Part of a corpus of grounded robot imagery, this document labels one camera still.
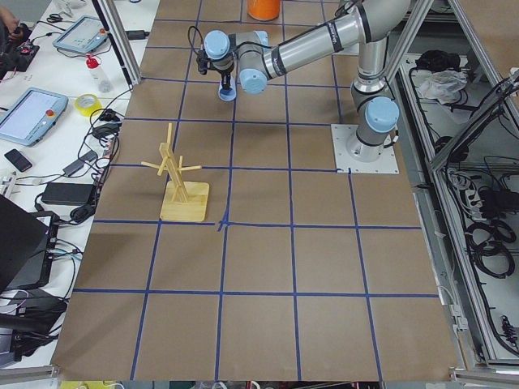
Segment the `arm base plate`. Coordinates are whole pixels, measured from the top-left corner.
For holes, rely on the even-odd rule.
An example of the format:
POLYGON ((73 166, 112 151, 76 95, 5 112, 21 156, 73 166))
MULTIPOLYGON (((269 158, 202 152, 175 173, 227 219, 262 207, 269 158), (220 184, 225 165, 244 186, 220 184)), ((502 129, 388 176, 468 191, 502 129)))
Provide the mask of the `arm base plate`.
POLYGON ((332 124, 332 144, 338 173, 399 174, 390 136, 382 145, 367 146, 357 137, 357 125, 332 124))

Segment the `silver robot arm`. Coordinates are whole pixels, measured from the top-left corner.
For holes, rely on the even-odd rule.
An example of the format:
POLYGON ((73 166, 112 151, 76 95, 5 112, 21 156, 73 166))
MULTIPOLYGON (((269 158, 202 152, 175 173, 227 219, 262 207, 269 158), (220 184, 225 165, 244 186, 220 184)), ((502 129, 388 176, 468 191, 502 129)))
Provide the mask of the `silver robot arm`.
POLYGON ((355 160, 372 162, 393 146, 388 137, 397 132, 400 110, 389 95, 386 75, 388 38, 409 8, 408 1, 343 2, 333 18, 277 45, 268 43, 265 31, 212 30, 196 54, 198 72, 217 72, 218 95, 230 101, 237 87, 258 95, 273 79, 358 46, 357 74, 351 85, 358 126, 345 147, 355 160))

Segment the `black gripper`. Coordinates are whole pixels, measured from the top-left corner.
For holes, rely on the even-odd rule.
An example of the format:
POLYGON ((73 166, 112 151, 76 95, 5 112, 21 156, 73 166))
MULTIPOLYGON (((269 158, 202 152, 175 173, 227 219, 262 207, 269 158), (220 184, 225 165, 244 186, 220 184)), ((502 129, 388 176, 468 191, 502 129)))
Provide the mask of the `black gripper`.
POLYGON ((232 91, 232 72, 234 70, 234 64, 226 68, 216 67, 216 71, 221 76, 221 90, 223 92, 232 91))

